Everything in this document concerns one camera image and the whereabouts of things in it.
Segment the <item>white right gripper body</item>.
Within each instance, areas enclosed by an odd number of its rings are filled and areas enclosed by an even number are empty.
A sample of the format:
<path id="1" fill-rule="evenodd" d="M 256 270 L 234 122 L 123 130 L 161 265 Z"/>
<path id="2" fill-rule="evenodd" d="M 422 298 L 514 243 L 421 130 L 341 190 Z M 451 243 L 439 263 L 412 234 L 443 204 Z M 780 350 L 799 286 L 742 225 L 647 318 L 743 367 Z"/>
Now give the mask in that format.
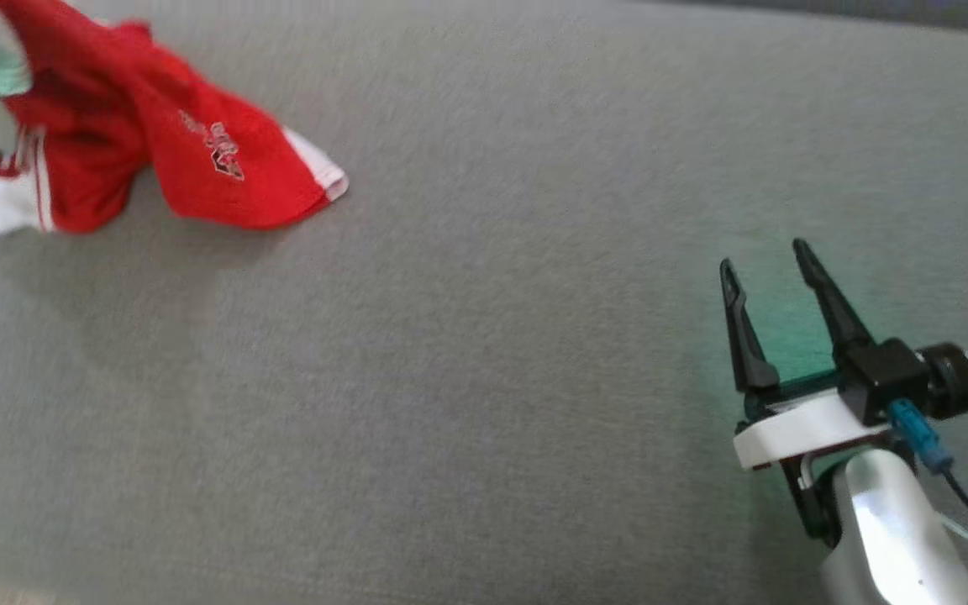
<path id="1" fill-rule="evenodd" d="M 748 372 L 734 369 L 744 396 L 744 418 L 734 436 L 734 452 L 743 470 L 760 470 L 781 460 L 850 447 L 890 430 L 881 420 L 865 425 L 838 392 L 836 371 L 754 386 Z"/>

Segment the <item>red basketball jersey white sleeves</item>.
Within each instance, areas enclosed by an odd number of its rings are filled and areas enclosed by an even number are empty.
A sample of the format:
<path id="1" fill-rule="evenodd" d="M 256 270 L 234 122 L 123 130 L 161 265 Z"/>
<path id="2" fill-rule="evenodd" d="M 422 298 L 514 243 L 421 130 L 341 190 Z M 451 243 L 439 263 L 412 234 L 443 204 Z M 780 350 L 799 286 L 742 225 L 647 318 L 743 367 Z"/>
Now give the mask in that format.
<path id="1" fill-rule="evenodd" d="M 32 85 L 4 99 L 17 146 L 0 156 L 0 236 L 16 231 L 88 234 L 127 206 L 145 165 L 145 133 L 114 72 L 146 24 L 120 29 L 70 0 L 0 0 L 24 46 Z"/>

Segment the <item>large grey sofa cushion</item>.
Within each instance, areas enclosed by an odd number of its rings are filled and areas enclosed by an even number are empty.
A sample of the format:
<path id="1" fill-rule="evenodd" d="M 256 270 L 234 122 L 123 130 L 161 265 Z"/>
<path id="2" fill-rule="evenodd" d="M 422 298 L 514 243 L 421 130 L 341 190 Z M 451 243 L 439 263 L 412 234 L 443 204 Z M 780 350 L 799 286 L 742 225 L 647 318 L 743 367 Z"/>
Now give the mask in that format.
<path id="1" fill-rule="evenodd" d="M 73 0 L 349 173 L 295 229 L 0 239 L 0 605 L 821 605 L 718 263 L 829 367 L 968 349 L 968 31 L 639 0 Z M 941 425 L 968 491 L 968 416 Z"/>

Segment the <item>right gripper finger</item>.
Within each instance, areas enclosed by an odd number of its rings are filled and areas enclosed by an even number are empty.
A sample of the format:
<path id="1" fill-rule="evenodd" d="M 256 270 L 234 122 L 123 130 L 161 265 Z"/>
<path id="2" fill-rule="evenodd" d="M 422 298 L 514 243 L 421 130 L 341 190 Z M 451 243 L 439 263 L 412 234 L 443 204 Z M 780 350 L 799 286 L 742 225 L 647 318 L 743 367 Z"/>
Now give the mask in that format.
<path id="1" fill-rule="evenodd" d="M 831 356 L 840 364 L 842 357 L 853 350 L 873 347 L 875 338 L 869 333 L 860 315 L 850 306 L 841 288 L 830 275 L 817 253 L 806 239 L 792 241 L 799 271 L 807 287 L 811 288 L 819 305 L 823 321 L 829 330 Z"/>
<path id="2" fill-rule="evenodd" d="M 729 258 L 723 258 L 719 264 L 719 279 L 736 390 L 750 394 L 777 388 L 780 386 L 779 372 L 765 358 L 763 347 L 745 307 L 748 295 Z"/>

